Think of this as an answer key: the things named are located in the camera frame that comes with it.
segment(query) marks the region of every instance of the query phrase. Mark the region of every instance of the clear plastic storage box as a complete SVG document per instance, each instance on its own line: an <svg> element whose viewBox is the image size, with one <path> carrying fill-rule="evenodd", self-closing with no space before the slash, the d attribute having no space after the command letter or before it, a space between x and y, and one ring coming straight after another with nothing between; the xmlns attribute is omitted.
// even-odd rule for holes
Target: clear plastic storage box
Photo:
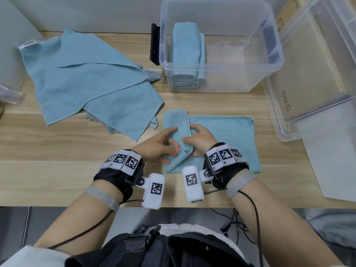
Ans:
<svg viewBox="0 0 356 267"><path fill-rule="evenodd" d="M306 2L279 35L285 64L263 80L278 138L356 125L356 14L349 0Z"/></svg>
<svg viewBox="0 0 356 267"><path fill-rule="evenodd" d="M197 23L205 35L205 63L171 61L173 27L184 22ZM164 0L159 63L171 91L248 92L284 63L273 10L263 0ZM174 71L204 71L205 77L187 87Z"/></svg>

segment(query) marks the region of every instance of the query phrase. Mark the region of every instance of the folded towel in box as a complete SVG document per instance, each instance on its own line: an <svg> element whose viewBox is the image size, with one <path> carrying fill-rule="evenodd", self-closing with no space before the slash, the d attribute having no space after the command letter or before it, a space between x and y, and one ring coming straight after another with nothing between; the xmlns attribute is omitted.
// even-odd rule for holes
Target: folded towel in box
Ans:
<svg viewBox="0 0 356 267"><path fill-rule="evenodd" d="M129 136L141 136L163 100L137 64L93 34L19 47L47 125L84 108Z"/></svg>
<svg viewBox="0 0 356 267"><path fill-rule="evenodd" d="M255 129L253 119L239 116L195 116L187 115L183 110L166 111L163 115L163 129L177 126L178 130L171 134L172 139L180 144L178 157L166 156L171 161L165 164L166 173L180 173L186 166L195 165L203 170L203 157L190 157L193 146L182 142L182 137L190 137L197 133L189 127L189 123L197 123L207 128L219 142L236 147L250 164L252 172L260 172L257 148L255 145Z"/></svg>
<svg viewBox="0 0 356 267"><path fill-rule="evenodd" d="M196 65L196 69L169 70L173 84L178 88L195 88L205 79L205 39L198 25L192 22L176 23L173 27L171 62L177 65Z"/></svg>

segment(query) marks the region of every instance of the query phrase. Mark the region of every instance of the forearm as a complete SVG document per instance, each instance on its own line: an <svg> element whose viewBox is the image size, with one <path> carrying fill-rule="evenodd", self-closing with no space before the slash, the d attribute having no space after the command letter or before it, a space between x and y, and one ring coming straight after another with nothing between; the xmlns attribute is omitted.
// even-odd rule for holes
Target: forearm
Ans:
<svg viewBox="0 0 356 267"><path fill-rule="evenodd" d="M241 191L256 204L262 251L271 266L342 265L310 226L258 179L247 183ZM257 240L256 214L251 201L241 193L234 195L232 201L252 238Z"/></svg>
<svg viewBox="0 0 356 267"><path fill-rule="evenodd" d="M105 180L97 180L91 186L100 188L117 202L122 202L122 193L113 184ZM48 248L72 238L94 226L109 211L110 208L101 200L89 194L82 194L56 219L34 246ZM113 212L97 228L56 248L56 250L69 255L78 255L101 248L113 223L114 216L115 213Z"/></svg>

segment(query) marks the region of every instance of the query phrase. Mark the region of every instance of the gray wall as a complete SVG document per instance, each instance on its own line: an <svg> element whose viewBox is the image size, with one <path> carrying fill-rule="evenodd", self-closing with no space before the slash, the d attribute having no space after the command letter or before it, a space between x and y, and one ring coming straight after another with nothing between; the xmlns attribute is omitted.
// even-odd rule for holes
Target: gray wall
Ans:
<svg viewBox="0 0 356 267"><path fill-rule="evenodd" d="M42 35L9 0L0 0L0 35L0 84L19 90L27 72L17 47Z"/></svg>
<svg viewBox="0 0 356 267"><path fill-rule="evenodd" d="M163 0L10 0L41 31L150 33ZM267 0L278 13L287 0Z"/></svg>

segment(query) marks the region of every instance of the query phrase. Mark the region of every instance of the metal screw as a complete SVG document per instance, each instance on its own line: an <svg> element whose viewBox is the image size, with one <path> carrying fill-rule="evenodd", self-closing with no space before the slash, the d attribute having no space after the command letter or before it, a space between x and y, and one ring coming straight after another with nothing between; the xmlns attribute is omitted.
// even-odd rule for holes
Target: metal screw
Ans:
<svg viewBox="0 0 356 267"><path fill-rule="evenodd" d="M209 178L210 176L211 175L209 170L204 171L204 177Z"/></svg>

